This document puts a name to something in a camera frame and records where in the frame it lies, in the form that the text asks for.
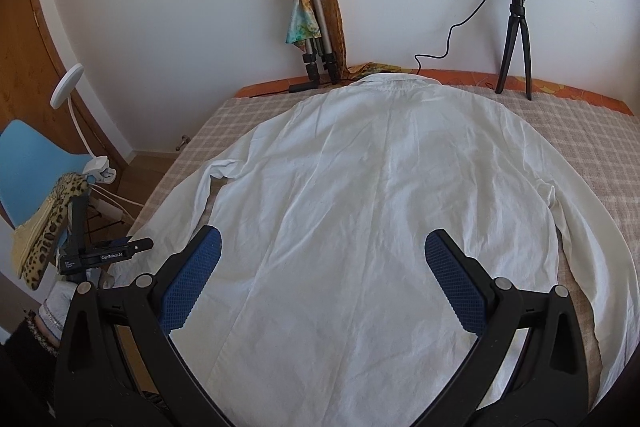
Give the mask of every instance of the leopard print fabric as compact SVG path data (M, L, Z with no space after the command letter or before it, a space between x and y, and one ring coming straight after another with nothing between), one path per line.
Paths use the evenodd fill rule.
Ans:
M89 185L84 176L76 172L63 174L53 187L51 194L56 200L55 204L40 237L31 247L20 274L32 290L37 290L40 286L47 260L56 249L60 233L66 226L66 210L69 201L73 196L81 196L88 189Z

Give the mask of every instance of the white cable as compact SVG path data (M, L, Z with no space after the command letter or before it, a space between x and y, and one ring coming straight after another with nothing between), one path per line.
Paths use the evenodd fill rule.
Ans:
M127 214L127 217L129 217L129 219L131 219L132 221L136 220L136 218L133 217L131 214L129 214L129 211L126 208L124 208L124 206L119 204L116 200L114 200L113 198L108 197L106 194L102 194L99 190L97 192L98 192L99 196L102 196L103 198L107 198L108 200L111 200L111 203L117 204L117 206L120 208L120 210L122 210L125 214Z
M92 184L92 185L93 185L94 188L102 190L102 191L106 192L108 195L113 196L114 198L118 198L119 200L127 201L127 203L131 203L131 204L135 204L136 206L139 206L140 208L143 208L145 206L144 204L138 203L137 201L127 200L127 198L123 198L122 196L114 194L113 192L108 191L106 188L99 187L96 184Z
M91 151L91 148L89 147L89 144L84 139L84 135L82 134L82 131L80 131L80 126L78 125L78 120L76 120L76 115L74 114L74 106L71 103L71 97L68 97L68 99L66 99L66 103L68 103L68 105L69 105L69 112L71 113L71 120L74 121L74 125L76 126L76 131L78 131L78 134L80 135L80 139L82 140L82 143L84 143L84 146L86 147L87 151L89 151L89 154L93 158L95 158L95 154Z

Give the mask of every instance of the blue chair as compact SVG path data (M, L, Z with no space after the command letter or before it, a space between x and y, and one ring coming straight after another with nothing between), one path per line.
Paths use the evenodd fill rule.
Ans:
M0 203L14 227L27 221L60 176L82 173L88 154L69 154L23 121L0 134Z

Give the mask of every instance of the gloved hand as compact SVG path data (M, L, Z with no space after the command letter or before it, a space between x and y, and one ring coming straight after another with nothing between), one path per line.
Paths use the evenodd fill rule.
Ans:
M77 284L67 281L56 282L49 296L38 309L38 317L53 336L53 339L50 340L55 346L60 345L62 330L65 328L66 314L69 311L69 306L71 306L71 299L74 297L77 286Z

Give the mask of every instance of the checkered tablecloth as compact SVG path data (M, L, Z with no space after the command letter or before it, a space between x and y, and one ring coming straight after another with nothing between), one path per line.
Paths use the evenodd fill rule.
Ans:
M622 231L636 264L640 266L640 120L583 101L536 93L533 102L522 93L505 91L496 95L483 87L459 87L503 103L528 121L544 136L600 198ZM277 116L296 103L317 94L307 91L257 98L232 98L217 110L185 147L140 212L133 230L146 222L169 192L196 171L203 162L217 156L253 127ZM213 180L211 195L200 224L210 211L224 180ZM591 306L573 279L561 253L559 281L572 295L588 357L590 396L598 389L602 365L593 333Z

